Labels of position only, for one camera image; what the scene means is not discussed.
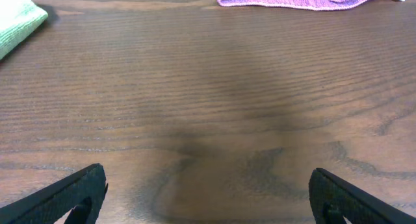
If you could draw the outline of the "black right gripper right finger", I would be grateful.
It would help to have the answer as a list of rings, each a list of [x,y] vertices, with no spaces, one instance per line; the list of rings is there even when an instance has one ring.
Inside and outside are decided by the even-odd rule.
[[[415,224],[415,218],[329,171],[314,169],[309,202],[316,224]]]

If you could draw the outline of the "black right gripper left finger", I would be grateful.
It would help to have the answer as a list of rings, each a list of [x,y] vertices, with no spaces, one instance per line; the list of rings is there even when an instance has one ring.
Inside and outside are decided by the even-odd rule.
[[[91,164],[23,199],[1,208],[1,224],[95,224],[108,190],[101,164]]]

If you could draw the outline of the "green cloth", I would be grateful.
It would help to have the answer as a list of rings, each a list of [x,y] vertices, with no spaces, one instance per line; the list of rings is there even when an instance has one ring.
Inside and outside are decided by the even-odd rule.
[[[48,13],[31,0],[1,0],[1,59],[34,32]]]

